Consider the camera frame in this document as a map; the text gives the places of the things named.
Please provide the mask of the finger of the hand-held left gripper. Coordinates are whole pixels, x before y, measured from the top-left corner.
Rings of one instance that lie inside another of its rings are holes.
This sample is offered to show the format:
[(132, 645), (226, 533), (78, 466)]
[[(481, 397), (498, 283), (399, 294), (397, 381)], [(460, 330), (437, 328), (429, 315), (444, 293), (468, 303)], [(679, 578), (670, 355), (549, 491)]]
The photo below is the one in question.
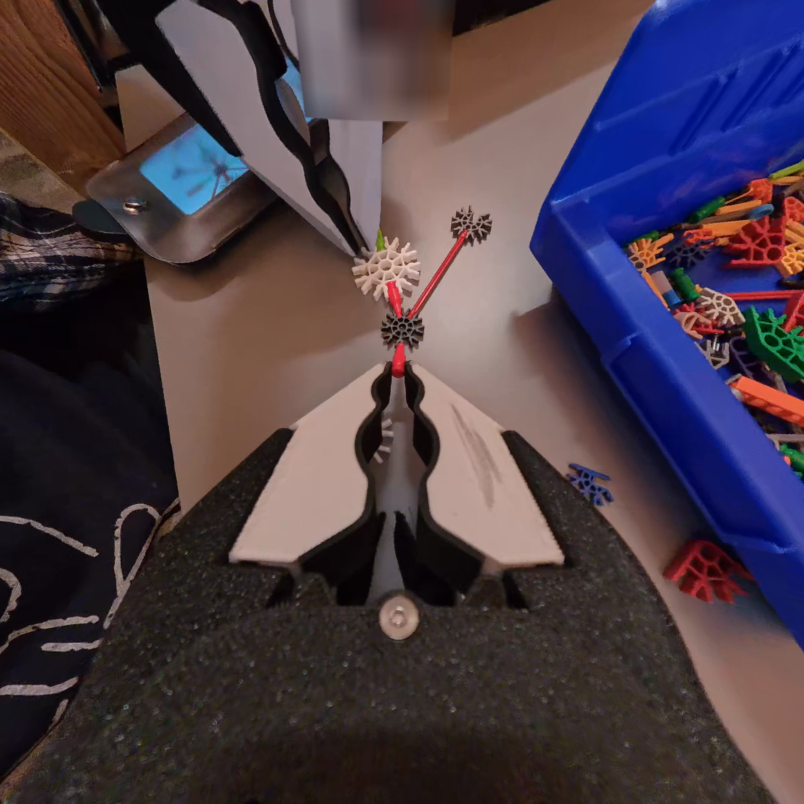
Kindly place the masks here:
[(383, 123), (315, 119), (310, 146), (319, 182), (337, 204), (333, 220), (347, 251), (372, 249), (380, 224)]
[(316, 117), (303, 93), (294, 2), (173, 2), (160, 32), (249, 168), (351, 256), (319, 182), (310, 146)]

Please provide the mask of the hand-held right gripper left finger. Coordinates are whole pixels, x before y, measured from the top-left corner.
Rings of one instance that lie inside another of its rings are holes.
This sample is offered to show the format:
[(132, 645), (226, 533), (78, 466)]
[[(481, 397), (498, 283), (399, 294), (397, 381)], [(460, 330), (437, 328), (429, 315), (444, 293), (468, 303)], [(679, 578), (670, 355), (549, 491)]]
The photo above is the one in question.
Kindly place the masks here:
[(382, 446), (390, 365), (378, 364), (308, 412), (228, 558), (298, 570), (356, 570), (379, 535), (370, 463)]

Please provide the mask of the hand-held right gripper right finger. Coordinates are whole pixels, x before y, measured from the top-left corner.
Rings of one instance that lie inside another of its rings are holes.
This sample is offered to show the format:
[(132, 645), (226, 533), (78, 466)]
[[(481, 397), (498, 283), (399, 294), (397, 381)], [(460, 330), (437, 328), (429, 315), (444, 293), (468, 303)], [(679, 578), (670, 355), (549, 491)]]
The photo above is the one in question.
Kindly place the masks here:
[(417, 363), (405, 366), (413, 447), (425, 470), (415, 552), (434, 573), (561, 566), (564, 553), (508, 446), (515, 433)]

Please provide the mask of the dark grey snowflake connector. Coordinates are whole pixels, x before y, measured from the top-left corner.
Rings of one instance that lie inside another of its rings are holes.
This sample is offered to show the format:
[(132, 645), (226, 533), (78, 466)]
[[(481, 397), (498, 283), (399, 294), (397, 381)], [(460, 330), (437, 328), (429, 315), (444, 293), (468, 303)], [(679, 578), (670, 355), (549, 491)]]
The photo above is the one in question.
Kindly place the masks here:
[(472, 206), (462, 207), (451, 218), (450, 233), (455, 240), (463, 238), (464, 244), (479, 245), (488, 239), (492, 225), (489, 213), (476, 215)]

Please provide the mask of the long red rod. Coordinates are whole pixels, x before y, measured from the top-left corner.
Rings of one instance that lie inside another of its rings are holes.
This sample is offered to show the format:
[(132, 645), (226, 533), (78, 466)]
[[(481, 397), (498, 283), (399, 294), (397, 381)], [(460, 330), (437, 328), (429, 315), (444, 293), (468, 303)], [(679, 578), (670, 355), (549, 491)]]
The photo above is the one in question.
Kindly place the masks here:
[(468, 228), (463, 228), (462, 230), (460, 230), (454, 245), (451, 247), (446, 257), (433, 274), (427, 286), (421, 291), (420, 296), (418, 297), (416, 303), (410, 308), (410, 310), (408, 310), (406, 316), (408, 319), (413, 319), (414, 317), (418, 317), (420, 315), (420, 313), (430, 300), (431, 296), (433, 296), (433, 293), (435, 292), (436, 288), (441, 283), (443, 277), (447, 274), (449, 268), (455, 262), (457, 255), (459, 254), (464, 244), (466, 243), (468, 236), (469, 236)]

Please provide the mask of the black snowflake connector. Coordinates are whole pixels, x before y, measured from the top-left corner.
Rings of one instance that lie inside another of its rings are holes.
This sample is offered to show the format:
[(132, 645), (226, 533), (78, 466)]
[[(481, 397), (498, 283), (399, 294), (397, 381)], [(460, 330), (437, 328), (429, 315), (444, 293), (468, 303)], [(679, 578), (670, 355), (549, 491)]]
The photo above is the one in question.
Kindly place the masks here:
[(409, 317), (387, 313), (380, 327), (383, 344), (396, 348), (400, 344), (417, 349), (425, 335), (425, 325), (421, 316)]

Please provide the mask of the blue plastic bin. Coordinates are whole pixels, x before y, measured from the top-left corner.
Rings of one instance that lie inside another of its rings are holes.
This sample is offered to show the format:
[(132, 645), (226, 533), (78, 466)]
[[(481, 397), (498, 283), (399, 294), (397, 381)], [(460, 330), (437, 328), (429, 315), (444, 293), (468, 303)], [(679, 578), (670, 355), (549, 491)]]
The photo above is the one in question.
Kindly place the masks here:
[(802, 162), (802, 2), (656, 2), (539, 214), (531, 251), (799, 647), (802, 481), (622, 247)]

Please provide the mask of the pile of colourful construction pieces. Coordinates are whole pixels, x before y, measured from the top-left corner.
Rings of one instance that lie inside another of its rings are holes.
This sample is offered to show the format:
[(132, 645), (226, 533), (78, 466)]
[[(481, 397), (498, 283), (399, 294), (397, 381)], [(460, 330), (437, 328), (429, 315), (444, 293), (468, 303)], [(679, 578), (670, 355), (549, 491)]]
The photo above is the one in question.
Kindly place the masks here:
[(802, 481), (803, 164), (622, 249)]

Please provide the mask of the blue snowflake connector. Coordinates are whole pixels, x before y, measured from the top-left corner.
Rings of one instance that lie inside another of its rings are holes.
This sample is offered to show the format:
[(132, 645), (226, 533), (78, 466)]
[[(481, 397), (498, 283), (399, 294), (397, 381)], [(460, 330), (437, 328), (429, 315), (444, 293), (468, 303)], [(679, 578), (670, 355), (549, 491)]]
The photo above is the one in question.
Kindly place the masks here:
[(568, 481), (593, 505), (604, 507), (614, 502), (608, 487), (612, 478), (595, 469), (577, 463), (568, 464)]

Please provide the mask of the wooden furniture panel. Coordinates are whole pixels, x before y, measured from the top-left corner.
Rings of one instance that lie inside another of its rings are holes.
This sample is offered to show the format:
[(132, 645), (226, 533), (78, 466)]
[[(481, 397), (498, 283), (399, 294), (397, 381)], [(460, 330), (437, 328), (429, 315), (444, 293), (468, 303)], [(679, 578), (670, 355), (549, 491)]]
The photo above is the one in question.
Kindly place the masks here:
[(1, 128), (80, 194), (125, 153), (54, 2), (1, 2)]

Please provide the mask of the black desk clamp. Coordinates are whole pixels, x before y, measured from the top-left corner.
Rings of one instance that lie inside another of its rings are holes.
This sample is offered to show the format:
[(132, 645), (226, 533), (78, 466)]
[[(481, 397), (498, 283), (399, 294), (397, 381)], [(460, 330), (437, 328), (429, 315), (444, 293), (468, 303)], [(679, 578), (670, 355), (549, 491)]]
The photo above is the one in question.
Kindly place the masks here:
[(98, 202), (86, 198), (72, 206), (72, 218), (89, 237), (109, 244), (134, 245), (126, 229)]

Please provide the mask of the person's plaid shirt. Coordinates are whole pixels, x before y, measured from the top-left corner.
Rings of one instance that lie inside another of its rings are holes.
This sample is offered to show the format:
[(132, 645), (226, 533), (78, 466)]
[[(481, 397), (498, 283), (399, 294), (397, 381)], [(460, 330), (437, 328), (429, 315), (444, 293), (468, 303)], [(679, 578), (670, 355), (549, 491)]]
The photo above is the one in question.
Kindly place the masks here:
[(1, 307), (44, 312), (86, 296), (138, 261), (134, 246), (83, 233), (73, 218), (1, 193)]

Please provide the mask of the red fan-shaped connector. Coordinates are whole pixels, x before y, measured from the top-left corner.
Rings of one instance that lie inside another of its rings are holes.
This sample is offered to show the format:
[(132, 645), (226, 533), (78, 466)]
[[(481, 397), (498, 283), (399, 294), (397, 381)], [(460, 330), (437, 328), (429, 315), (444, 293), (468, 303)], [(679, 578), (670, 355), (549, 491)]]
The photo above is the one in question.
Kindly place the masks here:
[(690, 539), (663, 570), (662, 577), (672, 581), (679, 591), (712, 603), (733, 603), (736, 596), (748, 593), (739, 581), (753, 582), (753, 575), (738, 560), (706, 539)]

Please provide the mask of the person's dark printed t-shirt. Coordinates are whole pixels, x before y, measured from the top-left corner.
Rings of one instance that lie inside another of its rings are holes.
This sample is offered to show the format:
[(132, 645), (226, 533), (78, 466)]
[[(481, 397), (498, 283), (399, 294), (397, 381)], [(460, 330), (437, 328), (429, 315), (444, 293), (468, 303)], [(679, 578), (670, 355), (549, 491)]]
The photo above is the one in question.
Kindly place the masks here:
[(64, 717), (178, 508), (144, 268), (2, 307), (1, 771)]

